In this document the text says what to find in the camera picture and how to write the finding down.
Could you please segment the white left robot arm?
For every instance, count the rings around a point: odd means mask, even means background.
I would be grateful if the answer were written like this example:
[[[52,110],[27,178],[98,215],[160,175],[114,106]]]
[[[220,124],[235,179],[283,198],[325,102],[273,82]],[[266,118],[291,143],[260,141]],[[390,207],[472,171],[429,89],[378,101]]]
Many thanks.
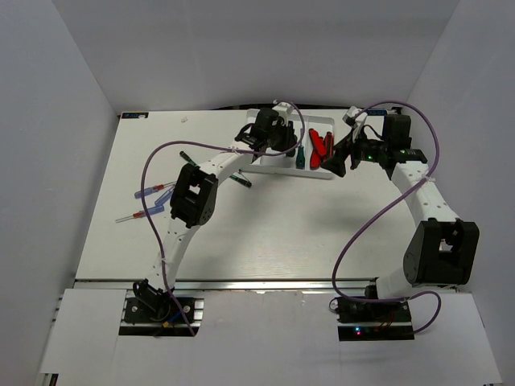
[[[186,164],[180,170],[165,236],[160,236],[154,222],[149,221],[159,251],[145,282],[160,293],[171,294],[188,245],[214,214],[219,186],[258,158],[278,158],[296,150],[306,134],[307,124],[300,109],[291,102],[277,101],[271,109],[260,109],[255,121],[244,125],[229,146],[172,141],[153,150],[146,160],[143,179],[153,157],[168,146],[197,146],[218,153],[206,162],[196,166]]]

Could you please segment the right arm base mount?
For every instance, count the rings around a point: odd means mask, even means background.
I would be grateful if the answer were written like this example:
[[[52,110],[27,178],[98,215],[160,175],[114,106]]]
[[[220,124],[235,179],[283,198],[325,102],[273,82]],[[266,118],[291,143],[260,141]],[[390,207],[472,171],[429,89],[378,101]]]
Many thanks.
[[[403,341],[414,339],[406,302],[355,302],[333,298],[328,305],[336,315],[340,342]]]

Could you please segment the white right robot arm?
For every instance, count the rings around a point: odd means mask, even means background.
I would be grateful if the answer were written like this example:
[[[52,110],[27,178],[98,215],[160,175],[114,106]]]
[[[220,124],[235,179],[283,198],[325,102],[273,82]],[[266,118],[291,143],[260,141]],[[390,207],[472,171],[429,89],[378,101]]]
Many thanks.
[[[351,164],[376,162],[404,195],[416,226],[402,258],[402,266],[378,277],[375,293],[363,301],[365,314],[380,321],[393,309],[391,298],[408,298],[426,286],[457,286],[469,282],[480,230],[450,208],[434,180],[424,153],[411,147],[411,119],[384,117],[381,138],[356,140]]]

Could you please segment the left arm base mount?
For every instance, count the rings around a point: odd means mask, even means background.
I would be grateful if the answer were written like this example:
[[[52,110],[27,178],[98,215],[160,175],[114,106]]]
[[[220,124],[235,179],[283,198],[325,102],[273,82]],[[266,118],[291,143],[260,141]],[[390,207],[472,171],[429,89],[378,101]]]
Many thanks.
[[[147,280],[136,281],[126,296],[118,334],[153,338],[195,336],[203,317],[203,298],[179,296],[176,300]]]

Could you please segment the long green screwdriver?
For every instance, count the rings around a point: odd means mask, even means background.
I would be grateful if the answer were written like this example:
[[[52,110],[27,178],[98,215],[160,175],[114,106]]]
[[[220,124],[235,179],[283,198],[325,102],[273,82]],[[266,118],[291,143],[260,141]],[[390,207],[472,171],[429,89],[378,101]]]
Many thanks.
[[[296,154],[296,158],[295,158],[295,167],[299,170],[304,170],[305,163],[306,163],[306,159],[305,159],[304,146],[300,145],[297,148],[297,154]]]

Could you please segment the red curved utility knife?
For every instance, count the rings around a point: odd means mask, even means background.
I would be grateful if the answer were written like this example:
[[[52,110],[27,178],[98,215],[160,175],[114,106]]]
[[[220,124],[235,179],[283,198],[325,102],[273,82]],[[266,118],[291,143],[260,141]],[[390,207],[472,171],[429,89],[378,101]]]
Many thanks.
[[[315,129],[308,130],[312,152],[310,156],[310,169],[318,169],[327,155],[327,149],[323,137]]]

